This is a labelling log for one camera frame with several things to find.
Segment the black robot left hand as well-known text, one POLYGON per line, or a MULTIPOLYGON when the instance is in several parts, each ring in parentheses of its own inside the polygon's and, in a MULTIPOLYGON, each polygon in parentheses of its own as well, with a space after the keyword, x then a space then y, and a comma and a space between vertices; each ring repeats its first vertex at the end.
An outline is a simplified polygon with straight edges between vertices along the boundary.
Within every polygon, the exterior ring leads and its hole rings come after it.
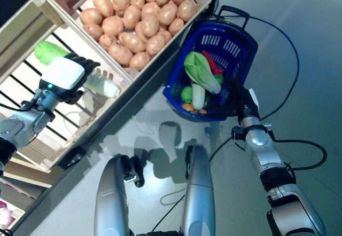
POLYGON ((75 104, 83 95, 80 88, 99 65, 75 53, 56 57, 47 65, 38 87, 53 94, 61 103, 75 104))

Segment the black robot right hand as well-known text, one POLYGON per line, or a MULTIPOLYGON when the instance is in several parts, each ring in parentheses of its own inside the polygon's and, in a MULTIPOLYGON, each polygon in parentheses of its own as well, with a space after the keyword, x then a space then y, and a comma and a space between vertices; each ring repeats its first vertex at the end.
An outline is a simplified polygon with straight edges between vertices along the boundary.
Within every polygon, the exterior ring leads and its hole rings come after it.
POLYGON ((251 116, 260 118, 259 102, 252 88, 247 89, 242 85, 236 86, 232 88, 232 97, 239 123, 244 118, 251 116))

